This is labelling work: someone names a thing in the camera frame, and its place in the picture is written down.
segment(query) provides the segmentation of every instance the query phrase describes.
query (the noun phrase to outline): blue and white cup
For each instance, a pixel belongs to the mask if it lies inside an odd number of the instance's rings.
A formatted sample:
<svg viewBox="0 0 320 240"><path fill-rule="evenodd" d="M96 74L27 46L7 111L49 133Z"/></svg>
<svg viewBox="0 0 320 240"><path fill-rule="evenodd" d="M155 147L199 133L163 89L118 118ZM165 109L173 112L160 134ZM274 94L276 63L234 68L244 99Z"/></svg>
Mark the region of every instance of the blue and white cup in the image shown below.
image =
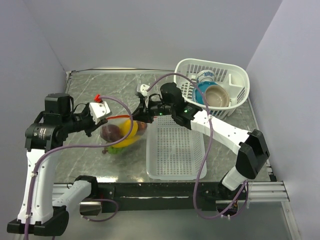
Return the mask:
<svg viewBox="0 0 320 240"><path fill-rule="evenodd" d="M211 71L211 70L200 71L195 76L195 80L197 83L214 82L215 79L216 79L215 73L214 73L214 71Z"/></svg>

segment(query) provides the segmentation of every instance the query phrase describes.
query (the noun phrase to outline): table surface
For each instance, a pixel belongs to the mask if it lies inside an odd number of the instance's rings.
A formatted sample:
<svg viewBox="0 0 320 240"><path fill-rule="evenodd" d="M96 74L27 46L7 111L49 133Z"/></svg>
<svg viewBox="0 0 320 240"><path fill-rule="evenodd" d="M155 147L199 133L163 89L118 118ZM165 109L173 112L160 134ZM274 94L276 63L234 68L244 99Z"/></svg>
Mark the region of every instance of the table surface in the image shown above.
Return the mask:
<svg viewBox="0 0 320 240"><path fill-rule="evenodd" d="M165 74L165 72L73 72L66 86L66 93L74 98L75 105L92 102L96 94L113 96L128 105L134 111L139 103L135 96L138 83L148 84ZM159 82L153 91L159 92L160 86L166 82L173 82L173 76L169 76ZM126 114L126 111L118 103L107 101L113 116ZM234 113L223 119L225 122L245 130L252 131L256 128L253 112L246 101L238 107ZM100 138L99 130L87 137L84 132L69 135L65 145L73 144L105 144ZM101 183L110 182L163 182L152 179L146 171L146 139L139 144L126 149L119 155L102 154L102 148L71 148L62 151L59 159L55 182L73 182L79 175L97 177ZM204 136L204 145L207 148L209 137ZM217 141L213 141L207 159L207 174L201 182L218 182L235 165L236 155ZM263 166L255 181L270 181L267 167Z"/></svg>

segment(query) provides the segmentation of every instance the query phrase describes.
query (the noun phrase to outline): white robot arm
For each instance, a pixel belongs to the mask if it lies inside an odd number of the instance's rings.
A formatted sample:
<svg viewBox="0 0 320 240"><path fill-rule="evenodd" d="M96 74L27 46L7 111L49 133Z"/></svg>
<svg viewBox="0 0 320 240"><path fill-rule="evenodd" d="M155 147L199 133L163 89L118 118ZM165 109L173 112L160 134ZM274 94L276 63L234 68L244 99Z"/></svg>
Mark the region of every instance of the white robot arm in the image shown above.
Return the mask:
<svg viewBox="0 0 320 240"><path fill-rule="evenodd" d="M87 197L98 194L98 182L92 176L79 176L73 186L52 201L56 167L60 152L49 154L33 173L39 159L49 150L61 147L68 134L85 131L91 133L106 123L111 110L105 101L88 102L81 113L74 113L73 98L65 93L49 94L45 98L45 110L26 130L27 177L22 206L17 219L9 222L9 233L23 234L28 219L29 233L38 236L60 236L66 229L71 213ZM30 185L35 177L33 194Z"/></svg>
<svg viewBox="0 0 320 240"><path fill-rule="evenodd" d="M213 139L224 144L237 155L235 166L223 177L221 184L234 191L245 180L255 179L269 158L269 150L261 131L252 132L232 126L207 114L200 107L185 102L181 90L173 82L161 86L158 101L152 100L148 85L140 84L136 95L140 98L133 119L152 123L154 116L171 115L173 120L192 131L210 136L210 124L213 126Z"/></svg>

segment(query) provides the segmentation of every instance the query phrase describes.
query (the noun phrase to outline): bowl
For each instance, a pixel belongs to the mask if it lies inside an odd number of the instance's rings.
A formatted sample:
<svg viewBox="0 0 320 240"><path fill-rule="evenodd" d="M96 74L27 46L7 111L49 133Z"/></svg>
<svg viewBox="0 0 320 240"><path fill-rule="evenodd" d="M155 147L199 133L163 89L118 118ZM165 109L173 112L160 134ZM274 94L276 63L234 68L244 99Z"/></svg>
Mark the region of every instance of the bowl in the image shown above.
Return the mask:
<svg viewBox="0 0 320 240"><path fill-rule="evenodd" d="M208 87L210 86L217 86L218 84L214 81L204 81L204 82L200 82L198 83L198 88L200 89L200 91L203 93L203 95L205 94L206 90ZM192 91L192 101L198 103L198 104L203 104L204 105L204 101L202 99L202 96L200 95L199 91L194 88Z"/></svg>
<svg viewBox="0 0 320 240"><path fill-rule="evenodd" d="M229 95L222 86L211 85L207 87L204 96L211 107L224 108L229 106Z"/></svg>
<svg viewBox="0 0 320 240"><path fill-rule="evenodd" d="M195 75L195 80L197 83L214 82L215 79L215 72L211 70L203 70L200 71L197 75Z"/></svg>

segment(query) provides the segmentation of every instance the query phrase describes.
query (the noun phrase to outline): dish rack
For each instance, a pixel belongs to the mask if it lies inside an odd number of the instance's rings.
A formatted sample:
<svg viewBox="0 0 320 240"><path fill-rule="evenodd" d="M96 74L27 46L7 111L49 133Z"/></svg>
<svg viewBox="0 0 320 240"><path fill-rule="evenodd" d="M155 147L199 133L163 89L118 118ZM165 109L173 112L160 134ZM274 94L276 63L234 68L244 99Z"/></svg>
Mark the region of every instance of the dish rack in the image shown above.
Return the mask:
<svg viewBox="0 0 320 240"><path fill-rule="evenodd" d="M194 180L205 156L202 133L176 124L171 116L159 116L148 126L146 172L164 181ZM205 164L200 178L207 174Z"/></svg>
<svg viewBox="0 0 320 240"><path fill-rule="evenodd" d="M203 70L211 70L215 73L215 82L226 90L230 100L227 107L209 106L210 114L218 119L230 116L249 96L250 82L247 72L236 65L193 58L180 61L174 72L187 76L196 84L196 75ZM173 81L181 89L186 101L206 109L205 105L192 100L194 86L188 80L175 75Z"/></svg>

